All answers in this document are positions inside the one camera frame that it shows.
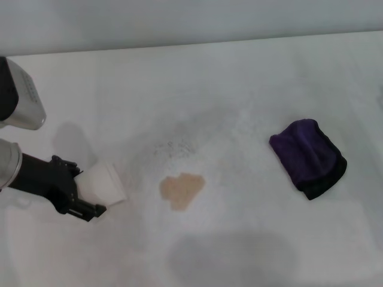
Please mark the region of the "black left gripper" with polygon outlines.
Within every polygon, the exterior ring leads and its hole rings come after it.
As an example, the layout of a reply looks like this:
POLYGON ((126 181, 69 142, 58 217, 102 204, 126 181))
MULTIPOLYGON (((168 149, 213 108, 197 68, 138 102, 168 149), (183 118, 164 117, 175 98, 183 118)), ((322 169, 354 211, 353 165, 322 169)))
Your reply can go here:
POLYGON ((23 154, 21 167, 10 187, 47 199, 60 214, 68 213, 89 222, 100 217, 107 208, 77 197, 74 178, 80 173, 77 163, 57 155, 43 161, 23 154))

